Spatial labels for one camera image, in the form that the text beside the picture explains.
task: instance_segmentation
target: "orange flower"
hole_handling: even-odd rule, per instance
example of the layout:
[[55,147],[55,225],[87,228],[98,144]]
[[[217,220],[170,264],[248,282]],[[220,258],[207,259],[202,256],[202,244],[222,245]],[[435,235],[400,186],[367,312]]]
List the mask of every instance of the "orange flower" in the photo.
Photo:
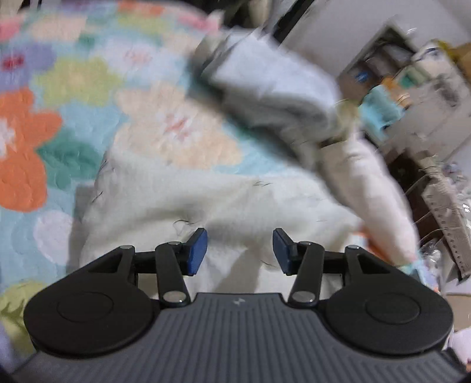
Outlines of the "orange flower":
[[33,102],[28,88],[0,95],[0,205],[23,212],[46,202],[46,170],[34,148],[62,124],[57,113],[30,112]]
[[121,1],[118,5],[120,12],[136,12],[143,16],[159,16],[165,10],[165,7],[158,4],[144,3],[140,1]]

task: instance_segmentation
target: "pink flower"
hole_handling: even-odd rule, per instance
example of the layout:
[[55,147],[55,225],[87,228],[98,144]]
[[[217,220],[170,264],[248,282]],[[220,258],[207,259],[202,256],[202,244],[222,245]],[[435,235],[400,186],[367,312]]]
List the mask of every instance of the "pink flower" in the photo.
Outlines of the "pink flower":
[[10,40],[21,29],[23,17],[16,16],[0,21],[0,42]]
[[212,15],[203,17],[193,13],[182,14],[179,17],[179,22],[203,32],[215,32],[219,30],[221,24],[219,17],[213,17]]

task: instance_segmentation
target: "gray cloth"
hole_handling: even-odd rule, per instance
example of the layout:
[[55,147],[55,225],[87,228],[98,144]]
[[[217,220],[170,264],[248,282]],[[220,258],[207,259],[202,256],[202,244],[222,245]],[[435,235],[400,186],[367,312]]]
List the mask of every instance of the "gray cloth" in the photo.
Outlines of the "gray cloth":
[[232,30],[221,38],[208,52],[202,78],[224,91],[229,111],[250,127],[273,129],[308,168],[315,163],[316,143],[341,130],[335,80],[259,30]]

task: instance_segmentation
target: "bed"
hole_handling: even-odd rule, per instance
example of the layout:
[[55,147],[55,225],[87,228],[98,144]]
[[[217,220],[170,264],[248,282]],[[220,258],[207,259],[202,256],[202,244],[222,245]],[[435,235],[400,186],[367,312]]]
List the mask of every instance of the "bed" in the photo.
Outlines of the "bed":
[[193,76],[190,54],[218,28],[188,6],[128,1],[1,21],[0,312],[21,356],[33,351],[28,299],[123,244],[148,251],[206,227],[192,296],[286,294],[275,227],[328,250],[365,246],[361,220],[320,177]]

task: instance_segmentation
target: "purple flower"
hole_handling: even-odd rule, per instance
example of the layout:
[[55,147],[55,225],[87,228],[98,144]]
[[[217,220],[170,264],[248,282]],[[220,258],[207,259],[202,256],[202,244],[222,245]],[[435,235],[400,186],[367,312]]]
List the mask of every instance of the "purple flower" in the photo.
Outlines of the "purple flower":
[[0,54],[0,92],[15,91],[28,85],[34,73],[45,72],[55,61],[56,54],[47,44],[7,47]]

